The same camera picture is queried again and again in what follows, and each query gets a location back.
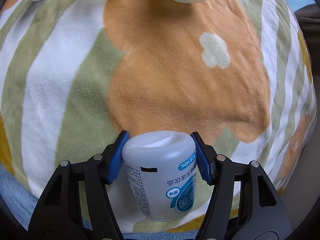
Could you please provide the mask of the striped flower blanket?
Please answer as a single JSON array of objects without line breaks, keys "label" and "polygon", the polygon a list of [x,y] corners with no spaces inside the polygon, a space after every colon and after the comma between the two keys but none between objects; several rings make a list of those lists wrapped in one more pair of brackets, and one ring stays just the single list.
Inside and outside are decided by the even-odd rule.
[{"label": "striped flower blanket", "polygon": [[1,197],[23,228],[57,165],[198,131],[279,193],[317,120],[310,46],[285,0],[7,0]]}]

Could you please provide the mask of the white blue-label yogurt bottle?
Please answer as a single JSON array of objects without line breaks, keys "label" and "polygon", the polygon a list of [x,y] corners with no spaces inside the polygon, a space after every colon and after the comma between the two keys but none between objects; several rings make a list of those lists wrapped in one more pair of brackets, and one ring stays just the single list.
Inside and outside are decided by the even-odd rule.
[{"label": "white blue-label yogurt bottle", "polygon": [[140,212],[157,222],[178,220],[193,208],[196,146],[190,135],[155,131],[130,138],[122,156]]}]

